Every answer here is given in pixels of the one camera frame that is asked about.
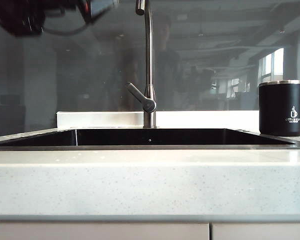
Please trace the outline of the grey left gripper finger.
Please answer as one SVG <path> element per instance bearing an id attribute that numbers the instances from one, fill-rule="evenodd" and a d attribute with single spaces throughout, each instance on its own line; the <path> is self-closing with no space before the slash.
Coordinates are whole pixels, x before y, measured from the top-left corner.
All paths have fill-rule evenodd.
<path id="1" fill-rule="evenodd" d="M 90 16 L 92 20 L 97 19 L 107 11 L 119 5 L 119 0 L 91 0 Z"/>

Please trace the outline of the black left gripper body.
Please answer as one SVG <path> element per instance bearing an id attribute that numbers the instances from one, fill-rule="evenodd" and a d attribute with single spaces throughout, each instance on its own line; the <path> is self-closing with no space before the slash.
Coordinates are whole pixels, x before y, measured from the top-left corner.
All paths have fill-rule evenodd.
<path id="1" fill-rule="evenodd" d="M 80 13 L 86 24 L 89 24 L 92 21 L 91 2 L 91 0 L 80 1 Z"/>

